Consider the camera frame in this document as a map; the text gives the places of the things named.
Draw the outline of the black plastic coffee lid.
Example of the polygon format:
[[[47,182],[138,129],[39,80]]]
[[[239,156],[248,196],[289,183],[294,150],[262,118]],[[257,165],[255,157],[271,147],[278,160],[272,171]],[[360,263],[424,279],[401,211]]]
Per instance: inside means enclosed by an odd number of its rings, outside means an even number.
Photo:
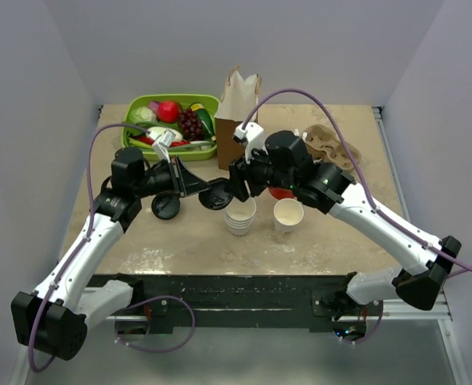
[[[225,209],[232,201],[233,194],[228,188],[227,178],[216,178],[208,182],[208,189],[198,194],[199,202],[206,209],[219,211]]]

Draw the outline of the white paper cup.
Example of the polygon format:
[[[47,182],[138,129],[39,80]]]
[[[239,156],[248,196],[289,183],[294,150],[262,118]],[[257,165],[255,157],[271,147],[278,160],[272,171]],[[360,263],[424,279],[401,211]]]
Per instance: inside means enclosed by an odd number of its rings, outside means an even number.
[[[279,200],[273,208],[275,230],[279,233],[291,233],[302,222],[304,214],[300,202],[291,198]]]

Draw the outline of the brown paper bag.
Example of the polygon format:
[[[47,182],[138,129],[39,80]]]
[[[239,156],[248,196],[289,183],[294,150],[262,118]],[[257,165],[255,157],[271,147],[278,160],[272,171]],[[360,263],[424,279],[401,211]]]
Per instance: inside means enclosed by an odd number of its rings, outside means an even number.
[[[215,113],[217,162],[218,168],[224,171],[244,154],[243,146],[235,142],[232,135],[257,105],[260,93],[261,77],[254,74],[244,78],[239,69],[235,66],[229,72]]]

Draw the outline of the brown pulp cup carrier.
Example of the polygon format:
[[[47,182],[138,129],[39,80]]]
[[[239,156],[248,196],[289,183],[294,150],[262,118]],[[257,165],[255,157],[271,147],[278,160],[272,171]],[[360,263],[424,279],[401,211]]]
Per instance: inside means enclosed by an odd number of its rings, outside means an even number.
[[[345,171],[354,170],[348,152],[333,129],[314,124],[307,127],[301,136],[314,160],[332,162]]]

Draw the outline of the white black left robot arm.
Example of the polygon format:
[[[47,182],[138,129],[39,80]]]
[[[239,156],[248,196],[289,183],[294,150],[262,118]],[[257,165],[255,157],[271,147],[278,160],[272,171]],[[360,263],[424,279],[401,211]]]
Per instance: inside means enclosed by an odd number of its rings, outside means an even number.
[[[121,148],[111,163],[89,217],[63,259],[29,294],[11,303],[20,344],[62,360],[72,359],[87,333],[113,313],[138,314],[145,305],[143,286],[119,275],[92,295],[83,291],[107,252],[125,234],[145,197],[170,193],[189,197],[210,185],[174,157],[150,165],[138,148]]]

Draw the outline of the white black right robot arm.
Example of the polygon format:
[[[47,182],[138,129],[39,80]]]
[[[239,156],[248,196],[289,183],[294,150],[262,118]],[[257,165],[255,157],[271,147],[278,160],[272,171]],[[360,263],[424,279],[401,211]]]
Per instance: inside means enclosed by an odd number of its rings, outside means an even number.
[[[257,124],[241,124],[232,138],[244,146],[244,154],[229,165],[227,190],[236,199],[246,201],[269,187],[287,189],[301,204],[352,226],[399,262],[397,269],[348,274],[342,288],[321,299],[325,306],[347,315],[395,298],[419,310],[434,307],[453,266],[439,253],[457,257],[460,241],[432,236],[372,204],[351,174],[333,163],[315,162],[305,142],[290,131],[266,136]]]

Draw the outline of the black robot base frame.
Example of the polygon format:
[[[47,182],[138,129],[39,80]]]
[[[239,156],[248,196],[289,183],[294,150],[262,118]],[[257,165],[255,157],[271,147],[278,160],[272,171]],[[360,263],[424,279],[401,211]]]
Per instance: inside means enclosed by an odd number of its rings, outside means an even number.
[[[152,334],[177,327],[307,329],[330,332],[336,322],[362,330],[381,313],[367,306],[338,305],[344,275],[170,275],[135,274],[134,309],[123,320],[148,321]]]

